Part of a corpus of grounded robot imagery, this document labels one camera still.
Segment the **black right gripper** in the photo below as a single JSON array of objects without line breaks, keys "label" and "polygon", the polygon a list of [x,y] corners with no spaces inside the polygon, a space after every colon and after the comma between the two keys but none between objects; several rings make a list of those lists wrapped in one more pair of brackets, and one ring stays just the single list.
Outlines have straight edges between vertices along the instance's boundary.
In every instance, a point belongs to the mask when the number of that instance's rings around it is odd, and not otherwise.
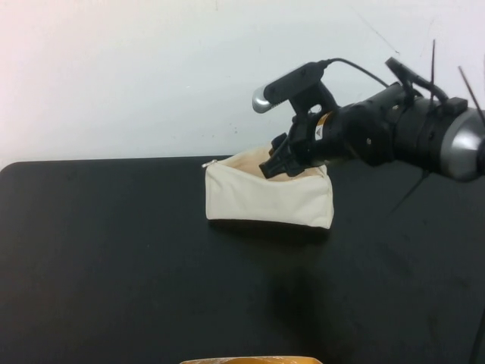
[{"label": "black right gripper", "polygon": [[304,168],[351,158],[345,141],[348,113],[349,108],[338,108],[294,116],[289,134],[282,133],[271,141],[271,157],[259,165],[264,177],[295,177]]}]

